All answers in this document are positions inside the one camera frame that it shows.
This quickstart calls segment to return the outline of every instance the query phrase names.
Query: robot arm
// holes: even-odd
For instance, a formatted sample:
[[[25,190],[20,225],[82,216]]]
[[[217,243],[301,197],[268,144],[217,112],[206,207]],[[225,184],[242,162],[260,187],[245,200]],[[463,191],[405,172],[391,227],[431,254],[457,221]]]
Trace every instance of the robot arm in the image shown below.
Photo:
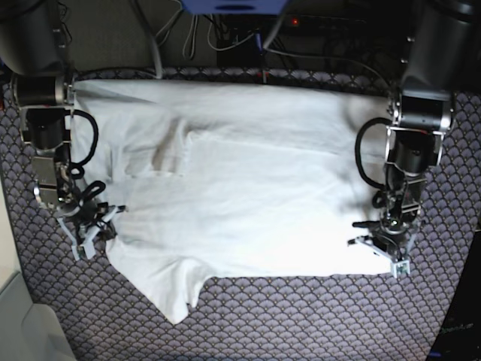
[[[83,190],[83,167],[91,160],[98,142],[98,127],[88,113],[74,109],[73,82],[63,41],[57,1],[4,0],[0,4],[0,56],[14,72],[14,101],[20,110],[20,133],[36,155],[35,198],[55,217],[72,242],[75,259],[95,255],[94,238],[111,239],[111,223],[124,207],[97,203],[105,190],[97,180]],[[65,119],[81,117],[93,128],[92,146],[85,159],[72,162],[70,132]],[[74,224],[74,232],[65,221]]]
[[[45,208],[56,210],[60,226],[72,240],[76,258],[90,258],[97,235],[115,236],[110,220],[123,208],[97,204],[104,190],[94,182],[84,191],[76,185],[83,166],[95,152],[96,139],[84,161],[70,158],[70,134],[65,116],[84,117],[94,129],[95,120],[74,109],[73,77],[65,56],[65,42],[55,14],[54,0],[3,0],[0,4],[0,57],[14,72],[12,86],[20,109],[23,139],[36,150],[33,166],[38,174],[35,196]],[[397,277],[410,272],[409,251],[419,227],[424,173],[439,164],[445,134],[452,126],[452,91],[470,52],[479,24],[477,0],[429,0],[417,33],[410,39],[407,69],[390,95],[392,118],[368,122],[356,140],[359,173],[378,189],[373,206],[380,219],[354,223],[368,235],[349,241],[369,247],[392,264]],[[384,184],[371,180],[362,169],[360,148],[365,131],[386,126]],[[64,219],[73,220],[75,235]]]
[[[479,49],[475,45],[478,12],[479,4],[468,0],[425,4],[416,36],[409,38],[407,69],[391,91],[392,119],[366,123],[356,139],[356,165],[362,178],[378,189],[373,206],[380,210],[380,220],[354,223],[368,229],[369,235],[349,244],[369,247],[388,258],[395,277],[410,273],[409,252],[419,228],[424,173],[440,163],[443,140],[452,127],[452,91],[468,55]],[[362,136],[375,124],[387,129],[385,184],[369,179],[362,169]]]

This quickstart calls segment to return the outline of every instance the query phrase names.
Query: electrical cable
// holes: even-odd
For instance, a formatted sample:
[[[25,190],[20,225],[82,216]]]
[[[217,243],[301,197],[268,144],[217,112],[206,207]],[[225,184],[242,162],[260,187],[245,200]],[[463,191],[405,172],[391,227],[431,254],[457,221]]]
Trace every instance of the electrical cable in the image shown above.
[[[318,54],[309,54],[309,53],[296,53],[296,52],[292,52],[292,51],[287,52],[287,51],[271,49],[271,48],[265,48],[265,50],[269,53],[280,54],[280,55],[284,55],[284,56],[292,56],[292,57],[295,57],[295,58],[339,60],[339,61],[344,61],[344,62],[352,62],[352,63],[357,64],[357,65],[359,65],[363,68],[366,68],[368,71],[375,74],[384,83],[384,85],[386,85],[386,87],[389,88],[389,82],[376,69],[371,68],[369,65],[364,64],[363,62],[360,62],[358,60],[344,58],[342,56],[329,56],[329,55],[318,55]]]
[[[355,157],[355,165],[358,168],[359,175],[361,176],[364,182],[366,182],[371,187],[376,188],[378,190],[384,190],[384,185],[377,183],[375,180],[370,179],[366,174],[364,168],[362,167],[361,143],[362,143],[362,138],[364,137],[364,134],[370,127],[378,124],[383,124],[384,126],[388,126],[390,123],[391,123],[391,120],[388,120],[386,118],[371,119],[361,127],[357,137],[355,138],[354,157]]]
[[[205,19],[209,20],[210,23],[212,23],[216,31],[216,37],[220,38],[220,35],[223,33],[223,29],[215,22],[214,19],[209,18],[208,15],[202,15],[202,17],[204,17]]]
[[[80,162],[71,162],[70,163],[70,170],[71,170],[71,175],[73,179],[81,179],[83,175],[85,174],[85,171],[83,170],[83,167],[92,160],[93,156],[95,155],[95,150],[97,149],[97,143],[98,143],[98,125],[97,122],[95,121],[95,118],[88,114],[85,111],[81,111],[79,109],[74,110],[73,113],[74,116],[79,116],[82,117],[86,120],[89,121],[90,125],[92,126],[93,130],[93,140],[92,140],[92,145],[90,146],[89,153],[87,156],[81,160]]]
[[[175,25],[175,23],[179,20],[180,18],[180,15],[182,15],[183,13],[183,5],[182,5],[182,2],[179,1],[179,0],[172,0],[173,2],[176,2],[178,3],[178,5],[180,5],[180,8],[178,8],[174,14],[172,15],[172,17],[165,23],[165,25],[156,33],[156,41],[157,41],[157,46],[158,47],[161,47],[163,44],[165,44],[165,42],[167,41],[168,39],[168,36],[171,34],[171,30],[172,30],[172,27]],[[165,33],[164,35],[164,38],[159,42],[159,36],[165,31],[167,30],[167,32]]]
[[[242,39],[241,41],[238,41],[237,43],[231,45],[231,46],[228,46],[228,47],[214,47],[212,45],[212,43],[210,42],[210,33],[212,32],[212,28],[213,28],[213,24],[211,23],[209,25],[209,30],[207,31],[207,43],[209,44],[209,46],[214,49],[215,51],[227,51],[227,50],[231,50],[231,49],[234,49],[235,47],[238,47],[239,45],[242,45],[243,43],[245,43],[246,41],[250,40],[253,36],[254,36],[254,33],[252,34],[249,34],[248,36],[246,36],[244,39]]]
[[[279,32],[280,27],[283,24],[284,18],[287,15],[287,7],[289,6],[289,3],[289,1],[286,2],[284,8],[281,10],[279,16],[277,17],[274,26],[272,26],[268,36],[265,37],[264,43],[262,44],[262,48],[264,50],[267,50],[271,45],[272,41],[274,41],[274,39],[277,37],[277,33]]]
[[[150,28],[149,23],[147,22],[147,18],[145,17],[145,14],[138,3],[138,0],[130,0],[130,5],[149,42],[150,52],[152,53],[153,63],[156,68],[156,78],[162,79],[162,59],[160,57],[160,50],[157,46],[156,37],[154,36],[153,31]]]
[[[189,34],[187,34],[187,39],[185,43],[183,43],[183,48],[182,48],[182,56],[185,60],[194,59],[197,27],[198,27],[198,15],[193,15],[192,20],[190,22]],[[190,46],[190,49],[189,49],[189,52],[187,53],[186,51],[188,46]]]

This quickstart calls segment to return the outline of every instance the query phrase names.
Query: gray scale-patterned fabric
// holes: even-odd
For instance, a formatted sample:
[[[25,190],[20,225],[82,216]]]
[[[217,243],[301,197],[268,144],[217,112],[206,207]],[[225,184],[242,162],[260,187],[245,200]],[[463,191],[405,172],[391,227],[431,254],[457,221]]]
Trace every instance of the gray scale-patterned fabric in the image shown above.
[[[144,78],[107,71],[83,78]],[[258,83],[258,69],[168,69],[184,80]],[[322,72],[272,71],[269,83],[380,94],[382,83]],[[457,125],[428,174],[413,273],[328,278],[211,279],[198,307],[172,326],[107,261],[104,244],[75,262],[52,215],[32,195],[34,151],[22,144],[5,90],[0,154],[11,225],[34,302],[56,312],[79,360],[424,360],[454,295],[481,208],[481,99],[459,94]]]

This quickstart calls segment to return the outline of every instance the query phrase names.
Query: black cylinder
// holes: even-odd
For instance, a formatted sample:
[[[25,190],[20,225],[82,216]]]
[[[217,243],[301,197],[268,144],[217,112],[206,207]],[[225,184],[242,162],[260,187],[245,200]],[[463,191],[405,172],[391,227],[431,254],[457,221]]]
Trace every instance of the black cylinder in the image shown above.
[[[428,1],[419,21],[402,87],[453,90],[479,27],[477,2]]]
[[[19,107],[27,105],[57,105],[55,77],[14,77],[15,101]]]
[[[429,166],[434,149],[434,136],[421,132],[398,132],[394,163],[410,175],[423,173]]]
[[[62,72],[45,0],[0,1],[0,58],[21,75]]]
[[[63,144],[65,109],[29,109],[26,119],[35,149],[54,150]]]

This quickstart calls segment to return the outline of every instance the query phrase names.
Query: white cable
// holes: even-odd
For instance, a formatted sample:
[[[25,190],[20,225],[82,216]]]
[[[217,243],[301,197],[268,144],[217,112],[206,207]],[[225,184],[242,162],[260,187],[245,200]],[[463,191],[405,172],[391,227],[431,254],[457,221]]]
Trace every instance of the white cable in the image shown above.
[[[180,5],[180,8],[178,8],[175,13],[172,15],[172,17],[168,20],[168,22],[165,23],[165,25],[156,33],[156,39],[157,39],[157,44],[161,47],[168,39],[168,36],[171,34],[171,26],[177,20],[177,18],[183,13],[183,5],[182,2],[179,0],[172,0],[173,2],[178,3]],[[159,36],[166,30],[168,29],[167,33],[165,34],[164,38],[162,41],[159,42]]]
[[[237,43],[231,45],[230,47],[214,47],[214,46],[212,45],[212,43],[210,42],[210,33],[212,32],[212,28],[213,28],[213,24],[210,23],[209,31],[207,32],[207,43],[208,43],[209,46],[210,46],[212,49],[214,49],[215,51],[226,51],[226,50],[234,49],[235,47],[238,47],[239,45],[245,43],[246,41],[248,41],[249,39],[251,39],[252,36],[254,36],[254,33],[252,33],[251,35],[246,36],[244,39],[242,39],[241,41],[238,41]]]
[[[138,3],[138,0],[130,0],[130,5],[132,10],[134,11],[135,16],[137,17],[137,21],[141,25],[141,28],[144,30],[145,36],[149,42],[150,52],[152,53],[153,57],[153,64],[156,67],[156,78],[162,79],[162,59],[160,57],[160,51],[157,47],[156,37],[153,34],[152,29],[145,17],[144,12],[142,11],[141,6]]]
[[[192,21],[190,22],[190,29],[189,34],[187,35],[186,42],[183,43],[182,48],[182,56],[185,60],[192,60],[194,59],[195,55],[195,42],[196,42],[196,35],[197,35],[197,27],[198,27],[198,15],[192,16]],[[190,50],[187,54],[187,46],[190,42]]]

